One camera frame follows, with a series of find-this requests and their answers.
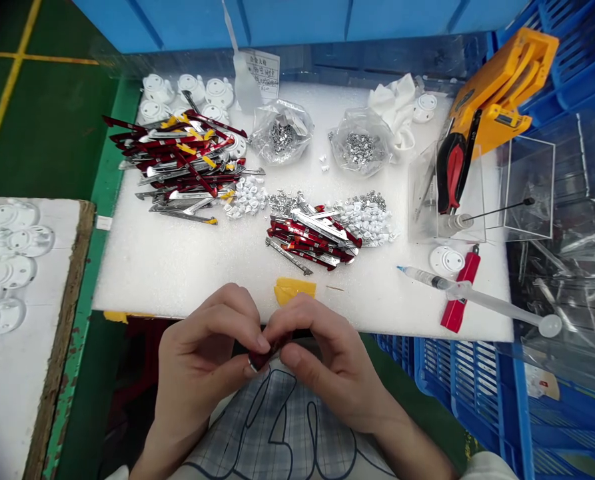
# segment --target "blue bin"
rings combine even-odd
[[[524,363],[486,342],[415,339],[415,381],[522,480],[595,478],[595,392],[529,398]]]
[[[388,353],[402,370],[408,373],[411,378],[415,376],[414,368],[414,339],[411,337],[399,337],[397,335],[371,334],[379,348]]]
[[[533,118],[532,126],[595,110],[595,0],[532,0],[515,22],[495,32],[490,54],[521,27],[560,40],[548,82],[521,107]]]
[[[74,0],[122,54],[226,48],[220,0]],[[226,0],[238,45],[311,45],[497,30],[526,0]]]

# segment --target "syringe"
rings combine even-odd
[[[516,307],[512,303],[499,300],[498,298],[491,297],[485,293],[478,292],[472,289],[470,282],[454,282],[449,279],[445,279],[440,275],[433,275],[432,273],[416,269],[415,267],[397,267],[399,270],[404,272],[407,277],[417,280],[418,282],[424,283],[429,287],[433,287],[438,290],[446,292],[446,295],[450,300],[466,299],[473,303],[477,303],[489,310],[493,310],[497,313],[501,313],[507,317],[515,318],[518,320],[525,321],[531,325],[535,325],[539,328],[539,333],[543,337],[554,337],[562,329],[562,320],[557,315],[547,315],[540,317],[529,311]]]

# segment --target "white paper tag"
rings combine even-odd
[[[97,216],[97,221],[95,222],[95,228],[98,230],[110,230],[111,225],[113,224],[112,217],[104,217],[103,215]]]
[[[246,54],[249,71],[262,91],[262,101],[268,103],[279,96],[279,57],[259,50],[241,50]]]

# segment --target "white foam sheet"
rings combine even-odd
[[[428,256],[435,245],[408,242],[407,165],[387,165],[370,179],[357,179],[339,169],[330,154],[326,133],[335,127],[344,110],[366,105],[368,90],[304,83],[283,83],[280,96],[302,105],[315,124],[314,137],[304,157],[293,165],[268,167],[266,187],[295,193],[304,191],[313,205],[347,199],[376,190],[393,212],[393,223],[404,232],[394,243],[362,249],[352,265],[325,268],[304,261],[314,271],[301,271],[265,246],[270,223],[268,210],[256,217],[245,215],[230,220],[221,208],[206,210],[219,220],[211,227],[164,215],[149,213],[150,202],[140,201],[135,192],[140,174],[127,171],[115,207],[93,307],[98,310],[151,313],[185,317],[213,291],[227,282],[246,287],[267,322],[277,302],[273,286],[278,277],[306,279],[317,283],[317,299],[346,316],[360,331],[511,341],[512,322],[482,307],[468,303],[458,335],[440,326],[446,305],[444,294],[405,277],[397,265],[429,270]],[[439,98],[434,119],[425,125],[413,124],[418,152],[436,140],[450,100]],[[232,124],[252,130],[253,118],[231,109]],[[322,173],[318,158],[326,153],[331,168]],[[257,157],[247,154],[247,167],[258,167]],[[465,254],[469,247],[458,248]],[[489,295],[510,298],[506,254],[503,243],[481,246],[482,263],[475,287]],[[337,291],[327,285],[343,289]]]
[[[76,200],[22,200],[39,208],[39,224],[55,232],[55,246],[35,259],[34,280],[10,292],[26,303],[26,317],[16,330],[0,335],[1,480],[24,474],[79,222]]]

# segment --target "plastic bag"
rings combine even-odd
[[[255,110],[251,147],[269,165],[299,160],[312,139],[310,115],[296,103],[276,99]]]
[[[369,108],[346,110],[328,139],[337,165],[361,177],[374,175],[393,157],[390,128]]]

